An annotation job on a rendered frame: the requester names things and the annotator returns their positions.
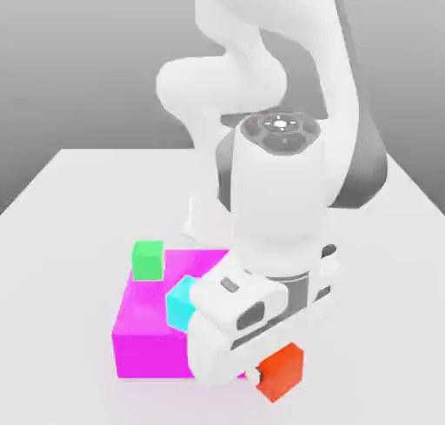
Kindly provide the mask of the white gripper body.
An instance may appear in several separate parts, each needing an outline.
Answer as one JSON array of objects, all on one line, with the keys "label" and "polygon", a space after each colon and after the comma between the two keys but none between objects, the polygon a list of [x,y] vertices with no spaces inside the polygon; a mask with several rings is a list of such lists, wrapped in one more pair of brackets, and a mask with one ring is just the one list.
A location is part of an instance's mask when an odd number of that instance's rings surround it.
[{"label": "white gripper body", "polygon": [[232,349],[232,340],[199,312],[189,321],[187,354],[193,376],[207,386],[223,385],[295,340],[296,317],[276,324]]}]

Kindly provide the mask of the small red cube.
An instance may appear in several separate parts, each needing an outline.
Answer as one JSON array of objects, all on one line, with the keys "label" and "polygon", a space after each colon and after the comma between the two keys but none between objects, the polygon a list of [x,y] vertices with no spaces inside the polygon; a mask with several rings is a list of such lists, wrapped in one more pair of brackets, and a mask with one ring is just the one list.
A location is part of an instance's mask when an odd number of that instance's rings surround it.
[{"label": "small red cube", "polygon": [[276,402],[302,379],[304,351],[293,342],[260,362],[257,389],[271,402]]}]

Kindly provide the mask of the small cyan cube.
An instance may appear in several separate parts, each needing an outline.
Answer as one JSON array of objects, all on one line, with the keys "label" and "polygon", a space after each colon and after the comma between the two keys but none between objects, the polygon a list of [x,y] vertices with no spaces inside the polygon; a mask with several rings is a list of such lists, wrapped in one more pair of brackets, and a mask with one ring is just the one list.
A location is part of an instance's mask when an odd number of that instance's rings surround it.
[{"label": "small cyan cube", "polygon": [[196,310],[189,296],[197,281],[193,276],[185,276],[165,296],[166,322],[171,328],[183,333],[188,332],[189,321]]}]

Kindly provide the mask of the small green cube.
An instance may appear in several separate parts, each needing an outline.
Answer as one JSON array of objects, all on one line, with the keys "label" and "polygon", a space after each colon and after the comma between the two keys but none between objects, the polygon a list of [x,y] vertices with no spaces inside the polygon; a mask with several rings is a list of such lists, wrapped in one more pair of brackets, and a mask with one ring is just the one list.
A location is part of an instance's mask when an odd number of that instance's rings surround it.
[{"label": "small green cube", "polygon": [[162,241],[135,242],[132,250],[132,274],[137,282],[159,282],[163,279]]}]

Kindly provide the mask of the large magenta box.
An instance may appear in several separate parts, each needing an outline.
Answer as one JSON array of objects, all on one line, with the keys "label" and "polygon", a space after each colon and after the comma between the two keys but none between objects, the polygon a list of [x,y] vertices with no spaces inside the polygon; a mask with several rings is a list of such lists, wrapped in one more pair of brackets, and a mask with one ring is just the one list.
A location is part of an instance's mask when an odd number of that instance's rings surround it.
[{"label": "large magenta box", "polygon": [[227,254],[225,249],[167,249],[159,282],[129,276],[112,329],[121,379],[191,379],[187,333],[166,322],[166,294],[185,276],[200,279]]}]

